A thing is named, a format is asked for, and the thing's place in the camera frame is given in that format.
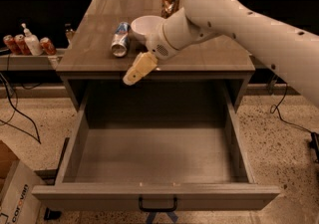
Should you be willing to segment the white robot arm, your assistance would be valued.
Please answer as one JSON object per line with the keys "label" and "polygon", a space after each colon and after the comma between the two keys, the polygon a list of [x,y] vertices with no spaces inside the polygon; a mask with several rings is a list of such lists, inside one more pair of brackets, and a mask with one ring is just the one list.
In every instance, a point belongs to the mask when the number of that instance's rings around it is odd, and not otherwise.
{"label": "white robot arm", "polygon": [[183,7],[146,34],[139,54],[124,76],[133,85],[160,60],[184,48],[225,35],[295,91],[319,107],[319,36],[255,13],[237,0],[184,0]]}

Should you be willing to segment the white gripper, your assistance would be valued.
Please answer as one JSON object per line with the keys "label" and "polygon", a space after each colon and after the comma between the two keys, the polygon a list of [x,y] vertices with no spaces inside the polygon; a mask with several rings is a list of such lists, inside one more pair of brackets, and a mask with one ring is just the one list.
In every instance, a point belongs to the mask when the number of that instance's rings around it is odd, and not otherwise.
{"label": "white gripper", "polygon": [[158,65],[158,59],[167,60],[176,54],[176,49],[165,38],[163,22],[158,23],[147,34],[146,47],[149,52],[139,53],[123,77],[123,82],[128,86],[134,85],[154,70]]}

